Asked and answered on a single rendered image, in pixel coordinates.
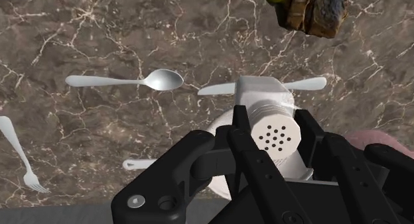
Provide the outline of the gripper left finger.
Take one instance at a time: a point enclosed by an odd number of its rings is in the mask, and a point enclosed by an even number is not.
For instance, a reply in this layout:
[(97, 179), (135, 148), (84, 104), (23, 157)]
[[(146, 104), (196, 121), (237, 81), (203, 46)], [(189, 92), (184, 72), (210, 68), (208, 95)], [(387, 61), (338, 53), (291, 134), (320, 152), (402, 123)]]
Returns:
[(190, 131), (111, 202), (113, 224), (185, 224), (186, 208), (209, 179), (192, 165), (221, 146), (233, 157), (232, 200), (208, 224), (311, 224), (269, 155), (249, 133), (245, 106), (234, 107), (233, 123), (215, 135)]

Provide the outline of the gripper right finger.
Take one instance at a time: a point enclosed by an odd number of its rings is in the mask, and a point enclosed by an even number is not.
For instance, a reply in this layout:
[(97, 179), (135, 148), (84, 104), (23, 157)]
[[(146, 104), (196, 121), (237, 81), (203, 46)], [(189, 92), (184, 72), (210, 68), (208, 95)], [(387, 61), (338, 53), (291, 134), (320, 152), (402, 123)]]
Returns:
[(336, 179), (353, 224), (414, 224), (414, 159), (386, 144), (357, 150), (322, 130), (306, 109), (295, 111), (298, 150), (317, 180)]

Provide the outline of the white salt shaker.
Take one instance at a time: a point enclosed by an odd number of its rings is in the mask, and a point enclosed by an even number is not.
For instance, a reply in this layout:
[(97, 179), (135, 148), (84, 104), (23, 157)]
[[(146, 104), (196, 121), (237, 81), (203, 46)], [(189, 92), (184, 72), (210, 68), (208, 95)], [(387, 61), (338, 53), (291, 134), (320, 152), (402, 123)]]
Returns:
[(293, 94), (272, 77), (242, 76), (236, 82), (235, 104), (244, 105), (257, 147), (281, 162), (297, 150), (301, 130), (293, 119)]

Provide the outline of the pink round object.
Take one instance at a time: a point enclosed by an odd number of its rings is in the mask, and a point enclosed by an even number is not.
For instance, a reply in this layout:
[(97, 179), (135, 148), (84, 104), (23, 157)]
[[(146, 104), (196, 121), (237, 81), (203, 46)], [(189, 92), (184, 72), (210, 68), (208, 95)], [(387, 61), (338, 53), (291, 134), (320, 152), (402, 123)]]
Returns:
[(397, 139), (379, 130), (363, 130), (346, 133), (344, 138), (354, 147), (364, 150), (369, 144), (385, 144), (414, 159), (414, 151), (409, 150)]

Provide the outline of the silver spoon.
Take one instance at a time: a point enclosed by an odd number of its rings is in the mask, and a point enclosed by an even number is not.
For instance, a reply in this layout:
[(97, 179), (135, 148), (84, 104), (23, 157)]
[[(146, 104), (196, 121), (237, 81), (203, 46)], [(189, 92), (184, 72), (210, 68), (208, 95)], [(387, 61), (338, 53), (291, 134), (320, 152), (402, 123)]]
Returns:
[(184, 80), (180, 74), (168, 69), (151, 72), (143, 80), (121, 80), (97, 76), (68, 76), (65, 82), (72, 87), (90, 87), (105, 85), (145, 85), (157, 91), (169, 91), (180, 87)]

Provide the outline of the silver knife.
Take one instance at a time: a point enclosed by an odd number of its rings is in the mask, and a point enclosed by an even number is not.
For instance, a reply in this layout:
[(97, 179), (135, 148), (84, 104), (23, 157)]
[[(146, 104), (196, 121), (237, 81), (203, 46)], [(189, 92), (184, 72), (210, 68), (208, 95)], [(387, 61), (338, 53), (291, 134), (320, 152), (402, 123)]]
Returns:
[[(327, 84), (325, 77), (315, 77), (305, 80), (284, 83), (287, 89), (316, 91), (323, 89)], [(236, 88), (235, 83), (216, 84), (208, 87), (203, 87), (198, 91), (198, 95), (227, 95), (234, 94)]]

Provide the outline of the silver fork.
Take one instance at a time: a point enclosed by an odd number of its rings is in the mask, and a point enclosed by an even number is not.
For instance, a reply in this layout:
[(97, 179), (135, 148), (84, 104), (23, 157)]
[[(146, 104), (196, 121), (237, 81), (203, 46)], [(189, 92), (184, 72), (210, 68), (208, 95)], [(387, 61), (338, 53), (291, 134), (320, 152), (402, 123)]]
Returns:
[(3, 133), (4, 137), (10, 142), (11, 146), (15, 149), (15, 151), (23, 161), (23, 164), (25, 165), (26, 173), (23, 176), (23, 181), (25, 185), (28, 186), (30, 189), (40, 193), (50, 193), (48, 189), (44, 188), (40, 184), (37, 175), (33, 172), (31, 164), (24, 153), (24, 150), (19, 142), (19, 139), (15, 132), (15, 128), (10, 118), (6, 116), (0, 116), (0, 131)]

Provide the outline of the brown blue green figure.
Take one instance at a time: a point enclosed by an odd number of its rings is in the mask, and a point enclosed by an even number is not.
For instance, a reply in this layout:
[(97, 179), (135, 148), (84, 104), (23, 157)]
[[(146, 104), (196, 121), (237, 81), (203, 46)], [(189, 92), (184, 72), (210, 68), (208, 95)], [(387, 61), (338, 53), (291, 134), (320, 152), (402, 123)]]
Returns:
[(334, 38), (348, 15), (349, 0), (266, 0), (275, 8), (277, 22), (287, 30)]

